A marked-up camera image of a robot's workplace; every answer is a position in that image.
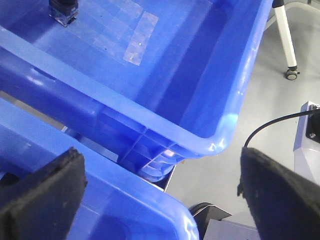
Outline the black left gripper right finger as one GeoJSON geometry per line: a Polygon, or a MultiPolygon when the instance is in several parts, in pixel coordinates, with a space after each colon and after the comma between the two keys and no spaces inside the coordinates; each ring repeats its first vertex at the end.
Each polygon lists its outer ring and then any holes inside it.
{"type": "Polygon", "coordinates": [[[318,240],[320,187],[263,152],[243,147],[237,195],[262,240],[318,240]]]}

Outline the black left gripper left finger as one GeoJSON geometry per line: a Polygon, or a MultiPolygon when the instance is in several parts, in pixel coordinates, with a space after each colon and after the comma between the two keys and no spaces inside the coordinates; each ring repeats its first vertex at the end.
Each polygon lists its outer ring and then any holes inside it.
{"type": "Polygon", "coordinates": [[[75,148],[19,179],[0,181],[2,240],[65,240],[88,181],[85,158],[75,148]]]}

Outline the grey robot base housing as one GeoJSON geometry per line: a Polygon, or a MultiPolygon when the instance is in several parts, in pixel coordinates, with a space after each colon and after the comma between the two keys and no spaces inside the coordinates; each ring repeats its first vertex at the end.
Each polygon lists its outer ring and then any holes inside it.
{"type": "Polygon", "coordinates": [[[309,116],[298,120],[294,141],[294,171],[302,177],[320,184],[320,138],[308,131],[309,116]]]}

